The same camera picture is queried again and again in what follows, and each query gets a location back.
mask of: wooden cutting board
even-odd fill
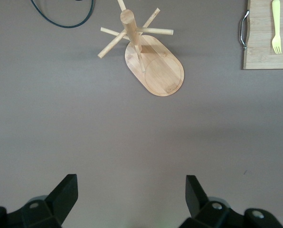
[[[274,37],[272,0],[248,0],[244,69],[283,69],[283,0],[280,3],[282,54],[277,55],[271,45]]]

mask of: fork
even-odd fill
[[[281,36],[280,36],[280,0],[273,0],[273,16],[275,36],[272,40],[272,46],[276,54],[281,54]]]

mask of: cable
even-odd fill
[[[30,0],[30,1],[32,2],[33,6],[34,6],[35,9],[38,11],[38,13],[39,13],[44,19],[46,19],[48,22],[52,23],[53,25],[56,25],[56,26],[62,27],[62,28],[67,28],[67,29],[69,29],[69,28],[70,28],[70,29],[71,29],[71,28],[76,28],[76,27],[81,26],[82,24],[84,24],[87,20],[89,20],[91,14],[92,14],[92,12],[93,12],[93,8],[94,8],[94,0],[91,0],[90,11],[89,11],[88,15],[86,16],[86,18],[85,18],[82,22],[80,22],[80,23],[78,23],[78,24],[76,24],[76,25],[65,26],[65,25],[60,25],[60,24],[57,24],[57,23],[51,21],[49,18],[47,18],[47,17],[40,11],[40,9],[38,9],[38,7],[36,6],[36,4],[34,3],[34,0]]]

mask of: wooden post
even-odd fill
[[[139,50],[142,51],[142,46],[139,39],[139,33],[136,31],[136,22],[134,14],[131,10],[125,9],[121,13],[121,21],[124,29],[127,31],[127,35],[134,46],[138,46]]]

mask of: black cable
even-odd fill
[[[56,26],[62,27],[62,28],[67,28],[67,29],[69,29],[69,28],[70,28],[70,29],[71,29],[71,28],[76,28],[76,27],[81,26],[82,24],[84,24],[87,20],[89,20],[91,14],[92,14],[92,12],[93,12],[93,8],[94,8],[94,0],[91,0],[90,11],[89,11],[88,15],[86,16],[86,18],[85,18],[82,22],[80,22],[80,23],[78,23],[78,24],[76,24],[76,25],[65,26],[65,25],[59,25],[59,24],[57,24],[57,23],[51,21],[49,18],[47,18],[47,17],[40,11],[40,9],[38,9],[38,7],[36,6],[36,4],[34,3],[34,0],[30,0],[30,1],[32,2],[33,6],[34,6],[35,9],[38,11],[38,13],[39,13],[44,19],[46,19],[48,22],[52,23],[53,25],[56,25]]]

